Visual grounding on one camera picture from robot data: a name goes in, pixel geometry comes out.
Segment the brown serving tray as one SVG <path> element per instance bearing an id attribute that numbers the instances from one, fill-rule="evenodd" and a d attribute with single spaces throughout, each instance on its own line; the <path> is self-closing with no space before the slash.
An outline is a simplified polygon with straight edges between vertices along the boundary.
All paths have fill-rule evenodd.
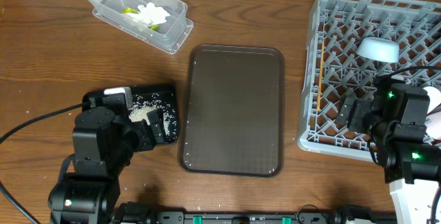
<path id="1" fill-rule="evenodd" d="M 283 168 L 285 60 L 274 48 L 190 53 L 178 162 L 187 172 L 271 178 Z"/>

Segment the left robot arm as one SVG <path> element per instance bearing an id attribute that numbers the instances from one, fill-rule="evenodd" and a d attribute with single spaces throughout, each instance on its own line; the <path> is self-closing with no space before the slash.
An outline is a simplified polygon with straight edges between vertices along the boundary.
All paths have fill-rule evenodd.
<path id="1" fill-rule="evenodd" d="M 119 176 L 136 152 L 165 142 L 162 112 L 133 122 L 125 111 L 90 108 L 75 119 L 74 154 L 61 166 L 48 205 L 51 223 L 110 223 Z"/>

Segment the white cup pink inside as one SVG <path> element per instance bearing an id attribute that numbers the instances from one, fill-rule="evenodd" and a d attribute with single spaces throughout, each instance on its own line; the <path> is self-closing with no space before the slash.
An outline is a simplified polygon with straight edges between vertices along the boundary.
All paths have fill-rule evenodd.
<path id="1" fill-rule="evenodd" d="M 433 139 L 440 140 L 441 137 L 441 113 L 430 114 L 425 122 L 426 133 Z"/>

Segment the light blue rice bowl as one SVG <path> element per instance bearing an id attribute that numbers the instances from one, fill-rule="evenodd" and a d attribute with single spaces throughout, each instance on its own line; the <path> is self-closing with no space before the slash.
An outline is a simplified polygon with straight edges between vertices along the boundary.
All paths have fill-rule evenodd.
<path id="1" fill-rule="evenodd" d="M 396 42 L 378 37 L 366 37 L 358 46 L 356 54 L 374 61 L 397 63 L 399 49 Z"/>

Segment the white tissue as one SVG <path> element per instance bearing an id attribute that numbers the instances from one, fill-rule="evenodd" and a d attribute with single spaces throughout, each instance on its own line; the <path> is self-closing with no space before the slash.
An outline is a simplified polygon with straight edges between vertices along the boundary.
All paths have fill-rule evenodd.
<path id="1" fill-rule="evenodd" d="M 135 23 L 140 23 L 146 28 L 156 27 L 160 24 L 166 23 L 170 13 L 163 7 L 157 7 L 150 2 L 146 5 L 138 5 L 137 10 L 126 7 L 122 14 Z"/>

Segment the white cup green inside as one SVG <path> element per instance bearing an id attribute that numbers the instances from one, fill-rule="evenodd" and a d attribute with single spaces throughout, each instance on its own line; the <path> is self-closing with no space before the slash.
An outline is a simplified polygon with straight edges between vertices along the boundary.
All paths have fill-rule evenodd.
<path id="1" fill-rule="evenodd" d="M 429 107 L 427 110 L 427 114 L 429 114 L 441 104 L 441 91 L 433 86 L 426 86 L 423 87 L 423 89 L 427 92 L 429 97 Z"/>

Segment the wooden chopstick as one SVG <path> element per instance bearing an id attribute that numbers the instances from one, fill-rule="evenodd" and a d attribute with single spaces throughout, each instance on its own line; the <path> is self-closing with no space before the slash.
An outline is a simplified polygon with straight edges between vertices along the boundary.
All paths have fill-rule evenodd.
<path id="1" fill-rule="evenodd" d="M 321 88 L 322 88 L 322 72 L 323 72 L 323 65 L 324 65 L 324 53 L 325 53 L 325 40 L 322 40 L 322 47 L 321 47 L 321 53 L 320 53 L 320 70 L 318 75 L 318 95 L 317 95 L 317 106 L 316 111 L 317 113 L 320 112 L 320 102 L 321 102 Z"/>

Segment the clear plastic bin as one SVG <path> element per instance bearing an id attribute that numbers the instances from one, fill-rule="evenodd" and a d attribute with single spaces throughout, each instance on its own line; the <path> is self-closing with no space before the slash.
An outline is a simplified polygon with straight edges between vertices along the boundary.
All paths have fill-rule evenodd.
<path id="1" fill-rule="evenodd" d="M 93 15 L 104 22 L 140 39 L 168 54 L 176 54 L 194 27 L 186 17 L 187 4 L 181 0 L 88 0 L 93 6 Z M 138 5 L 154 3 L 170 13 L 167 22 L 160 24 L 157 31 L 140 31 L 121 14 L 126 8 L 137 10 Z"/>

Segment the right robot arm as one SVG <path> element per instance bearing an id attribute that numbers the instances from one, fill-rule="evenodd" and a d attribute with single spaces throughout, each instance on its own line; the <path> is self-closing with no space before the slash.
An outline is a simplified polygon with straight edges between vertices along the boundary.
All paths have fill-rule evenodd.
<path id="1" fill-rule="evenodd" d="M 384 170 L 398 223 L 439 223 L 440 148 L 424 142 L 429 95 L 397 81 L 376 87 L 372 101 L 345 94 L 336 121 L 369 136 L 369 153 Z"/>

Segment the yellow green snack wrapper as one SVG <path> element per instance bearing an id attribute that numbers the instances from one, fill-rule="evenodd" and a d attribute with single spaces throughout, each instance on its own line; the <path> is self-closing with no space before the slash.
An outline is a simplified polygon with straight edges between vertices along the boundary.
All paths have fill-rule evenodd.
<path id="1" fill-rule="evenodd" d="M 136 26 L 140 31 L 144 31 L 146 29 L 153 31 L 158 30 L 159 25 L 153 24 L 153 20 L 150 19 L 150 14 L 148 14 L 146 11 L 126 7 L 121 14 L 127 21 L 129 21 L 130 24 Z"/>

